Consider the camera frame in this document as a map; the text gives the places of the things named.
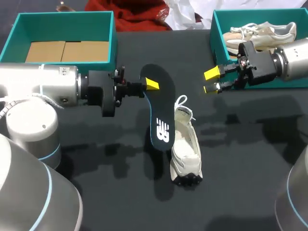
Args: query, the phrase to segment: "black tablecloth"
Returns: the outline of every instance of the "black tablecloth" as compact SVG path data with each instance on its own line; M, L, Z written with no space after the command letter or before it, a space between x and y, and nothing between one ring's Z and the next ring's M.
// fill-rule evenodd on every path
M59 111L61 172L82 195L84 231L278 230L274 201L305 147L298 126L307 121L307 93L205 95L203 72L213 67L208 36L205 30L118 33L117 61L128 80L145 64L159 64L177 96L188 96L203 161L199 186L171 183L169 154L148 144L145 99L124 98L114 118L102 118L96 107Z

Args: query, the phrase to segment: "insole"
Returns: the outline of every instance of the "insole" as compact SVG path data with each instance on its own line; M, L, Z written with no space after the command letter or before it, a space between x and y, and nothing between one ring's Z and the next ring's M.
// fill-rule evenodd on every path
M140 78L149 78L159 84L159 90L144 92L151 108L151 142L155 149L167 151L174 143L174 102L175 86L170 75L162 67L147 64L140 73Z

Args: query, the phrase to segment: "white shoelace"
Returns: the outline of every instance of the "white shoelace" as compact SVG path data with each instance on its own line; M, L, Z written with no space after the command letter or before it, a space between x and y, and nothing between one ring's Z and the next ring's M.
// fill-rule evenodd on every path
M231 27L230 28L230 32L240 32L241 36L242 36L242 41L244 40L245 36L247 34L251 34L251 33L258 33L258 25L255 23L248 23L242 27Z
M191 118L189 119L189 121L191 121L191 119L196 120L195 118L193 118L193 111L186 107L183 106L183 104L187 101L187 96L186 95L181 95L180 97L178 97L178 99L175 101L174 103L174 111L176 111L178 108L185 108L186 110L188 110L191 113Z

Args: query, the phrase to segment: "shoe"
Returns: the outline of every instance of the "shoe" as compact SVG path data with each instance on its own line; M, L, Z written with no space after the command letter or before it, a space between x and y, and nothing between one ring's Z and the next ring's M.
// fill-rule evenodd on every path
M199 184L203 178L199 143L191 123L193 113L183 106L186 101L187 96L181 95L174 105L175 141L171 149L170 174L177 185Z
M231 27L230 32L223 35L228 52L235 55L237 55L239 44L242 42L252 41L257 51L265 51L287 42L293 42L295 37L295 23L275 26L269 22Z

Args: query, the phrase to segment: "cardboard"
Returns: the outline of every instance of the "cardboard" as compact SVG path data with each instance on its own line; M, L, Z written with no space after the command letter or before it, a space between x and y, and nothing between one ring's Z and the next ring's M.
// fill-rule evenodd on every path
M109 42L32 42L26 63L107 62Z
M26 63L59 62L62 58L64 41L32 42Z
M66 42L62 62L106 62L108 52L109 42Z

